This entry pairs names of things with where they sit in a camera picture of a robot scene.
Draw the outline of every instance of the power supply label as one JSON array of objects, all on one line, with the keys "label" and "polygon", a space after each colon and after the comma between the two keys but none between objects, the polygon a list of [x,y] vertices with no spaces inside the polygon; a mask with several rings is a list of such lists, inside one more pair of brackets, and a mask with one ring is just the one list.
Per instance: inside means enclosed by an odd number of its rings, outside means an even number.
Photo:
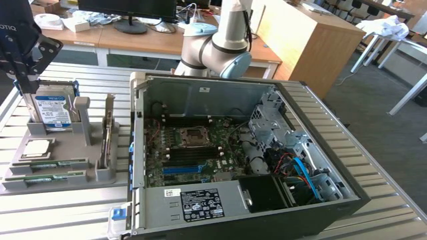
[{"label": "power supply label", "polygon": [[205,189],[181,192],[182,210],[186,222],[225,217],[219,190]]},{"label": "power supply label", "polygon": [[63,96],[37,96],[37,107],[41,117],[50,127],[69,127],[73,123],[66,109],[67,100]]}]

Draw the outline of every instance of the metal slatted table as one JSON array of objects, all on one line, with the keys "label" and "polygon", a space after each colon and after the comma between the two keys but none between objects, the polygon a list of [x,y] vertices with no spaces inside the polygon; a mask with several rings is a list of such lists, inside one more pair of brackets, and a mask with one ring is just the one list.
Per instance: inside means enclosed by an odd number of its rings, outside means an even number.
[{"label": "metal slatted table", "polygon": [[[118,181],[103,188],[0,196],[0,239],[105,240],[111,207],[127,201],[130,74],[135,69],[53,63],[43,80],[78,80],[91,98],[93,122],[102,121],[107,93],[117,94],[115,120],[122,124]],[[427,240],[427,217],[313,91],[283,82],[313,124],[356,176],[372,202],[307,240]],[[301,124],[290,115],[295,127]],[[0,176],[27,131],[29,110],[17,90],[0,107]]]}]

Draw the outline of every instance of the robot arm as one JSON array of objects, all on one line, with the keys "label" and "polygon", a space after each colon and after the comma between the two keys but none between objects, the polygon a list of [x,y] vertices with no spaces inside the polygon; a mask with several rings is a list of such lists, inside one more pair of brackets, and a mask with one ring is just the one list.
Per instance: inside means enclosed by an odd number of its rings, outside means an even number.
[{"label": "robot arm", "polygon": [[206,77],[211,69],[222,78],[242,77],[251,63],[249,3],[223,1],[219,28],[206,23],[187,27],[177,75]]},{"label": "robot arm", "polygon": [[[33,56],[37,45],[42,53],[39,60]],[[38,76],[62,48],[61,41],[42,34],[29,0],[0,1],[0,70],[18,80],[23,94],[37,93]]]}]

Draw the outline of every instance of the monitor stand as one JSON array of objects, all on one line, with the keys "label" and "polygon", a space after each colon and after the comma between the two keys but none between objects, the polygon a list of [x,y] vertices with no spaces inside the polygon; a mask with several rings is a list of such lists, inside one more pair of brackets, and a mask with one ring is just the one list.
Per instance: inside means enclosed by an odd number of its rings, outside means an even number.
[{"label": "monitor stand", "polygon": [[117,21],[114,28],[126,34],[143,34],[147,32],[146,25],[138,21],[133,21],[133,16],[129,16],[129,20]]}]

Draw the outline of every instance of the gray floor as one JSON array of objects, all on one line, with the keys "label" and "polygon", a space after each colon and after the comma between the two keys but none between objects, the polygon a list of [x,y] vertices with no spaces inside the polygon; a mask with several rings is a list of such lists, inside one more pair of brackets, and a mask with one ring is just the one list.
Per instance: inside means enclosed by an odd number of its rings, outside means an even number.
[{"label": "gray floor", "polygon": [[[353,55],[337,83],[350,75],[360,56]],[[326,102],[350,123],[349,130],[427,212],[427,144],[420,140],[427,132],[427,108],[410,101],[396,116],[388,114],[408,92],[409,88],[393,76],[370,65],[341,86],[333,87]]]}]

